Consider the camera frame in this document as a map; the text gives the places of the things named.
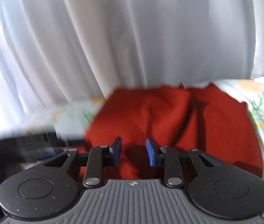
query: black circular base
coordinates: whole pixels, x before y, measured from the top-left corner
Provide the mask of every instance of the black circular base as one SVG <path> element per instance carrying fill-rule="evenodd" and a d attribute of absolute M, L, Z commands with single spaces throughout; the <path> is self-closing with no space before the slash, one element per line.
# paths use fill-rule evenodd
<path fill-rule="evenodd" d="M 77 200 L 74 179 L 58 167 L 31 168 L 0 185 L 3 211 L 19 219 L 46 219 L 68 210 Z"/>
<path fill-rule="evenodd" d="M 237 167 L 208 167 L 188 187 L 193 203 L 206 213 L 240 220 L 264 211 L 264 181 Z"/>

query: gray ribbed platform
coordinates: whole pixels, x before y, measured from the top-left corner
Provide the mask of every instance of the gray ribbed platform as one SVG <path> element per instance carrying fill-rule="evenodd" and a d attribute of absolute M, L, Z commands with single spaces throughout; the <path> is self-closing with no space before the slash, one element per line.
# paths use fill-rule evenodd
<path fill-rule="evenodd" d="M 28 224 L 7 217 L 1 224 Z M 99 189 L 86 190 L 66 213 L 32 224 L 264 224 L 254 217 L 244 221 L 213 218 L 193 207 L 181 190 L 161 185 L 159 180 L 108 180 Z"/>

